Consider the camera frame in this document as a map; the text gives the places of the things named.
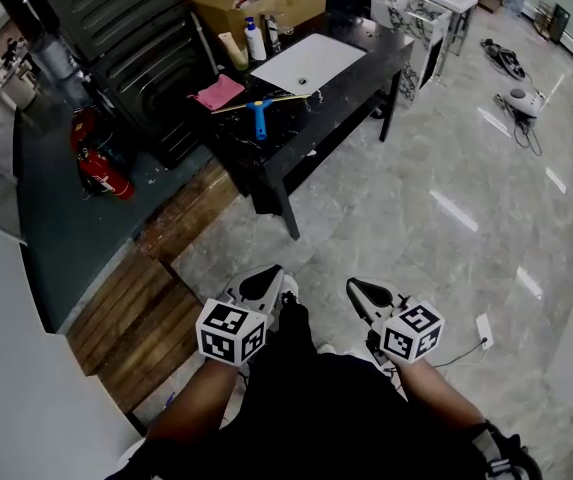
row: fire extinguisher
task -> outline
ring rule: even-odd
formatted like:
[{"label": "fire extinguisher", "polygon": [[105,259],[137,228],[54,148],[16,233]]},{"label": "fire extinguisher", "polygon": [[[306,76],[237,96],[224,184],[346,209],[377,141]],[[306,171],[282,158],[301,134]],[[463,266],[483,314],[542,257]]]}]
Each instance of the fire extinguisher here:
[{"label": "fire extinguisher", "polygon": [[110,166],[108,159],[94,149],[83,148],[77,156],[80,169],[95,181],[110,190],[119,199],[133,195],[133,184]]}]

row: black device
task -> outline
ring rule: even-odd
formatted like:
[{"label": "black device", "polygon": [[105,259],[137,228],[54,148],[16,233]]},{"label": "black device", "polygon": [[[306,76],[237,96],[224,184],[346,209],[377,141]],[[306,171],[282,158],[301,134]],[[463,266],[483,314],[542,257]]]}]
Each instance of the black device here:
[{"label": "black device", "polygon": [[570,20],[570,13],[561,5],[556,4],[555,10],[553,11],[553,19],[551,20],[550,28],[548,29],[550,40],[553,43],[559,44],[562,40],[562,35],[564,34],[564,30],[566,30],[568,20]]}]

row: bottle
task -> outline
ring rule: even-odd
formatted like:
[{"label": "bottle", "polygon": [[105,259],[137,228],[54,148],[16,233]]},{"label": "bottle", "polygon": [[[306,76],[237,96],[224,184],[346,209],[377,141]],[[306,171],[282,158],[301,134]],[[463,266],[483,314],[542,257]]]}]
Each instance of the bottle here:
[{"label": "bottle", "polygon": [[255,20],[250,17],[246,18],[248,26],[244,30],[250,56],[255,60],[266,60],[266,48],[264,48],[264,39],[262,31],[255,26]]}]

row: gray tile floor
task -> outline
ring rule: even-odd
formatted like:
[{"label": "gray tile floor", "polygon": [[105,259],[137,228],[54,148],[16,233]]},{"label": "gray tile floor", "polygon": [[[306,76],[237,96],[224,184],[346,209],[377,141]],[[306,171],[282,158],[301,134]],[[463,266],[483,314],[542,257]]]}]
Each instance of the gray tile floor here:
[{"label": "gray tile floor", "polygon": [[[541,157],[516,144],[493,102],[516,84],[484,57],[486,37],[515,50],[548,96],[535,126]],[[573,300],[573,60],[528,21],[477,10],[461,57],[396,115],[383,145],[380,126],[364,122],[293,194],[298,242],[238,198],[174,267],[206,298],[236,272],[280,263],[300,284],[314,340],[339,352],[364,350],[366,329],[345,293],[353,275],[389,279],[439,309],[447,329],[433,363],[474,346],[475,317],[488,313],[496,345],[479,365],[450,367],[448,379],[521,434],[545,478],[573,478],[573,409],[544,379]],[[137,414],[150,421],[199,364]]]}]

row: white outlet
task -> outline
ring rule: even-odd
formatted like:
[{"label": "white outlet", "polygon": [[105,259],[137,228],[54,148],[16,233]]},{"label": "white outlet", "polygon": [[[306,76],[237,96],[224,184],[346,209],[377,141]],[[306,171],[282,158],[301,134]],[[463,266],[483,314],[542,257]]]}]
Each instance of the white outlet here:
[{"label": "white outlet", "polygon": [[490,330],[490,321],[488,320],[488,315],[483,313],[477,317],[475,320],[477,324],[477,332],[479,332],[479,339],[483,340],[486,338],[486,342],[482,344],[482,348],[484,350],[488,350],[495,344],[495,340],[493,340],[493,333]]}]

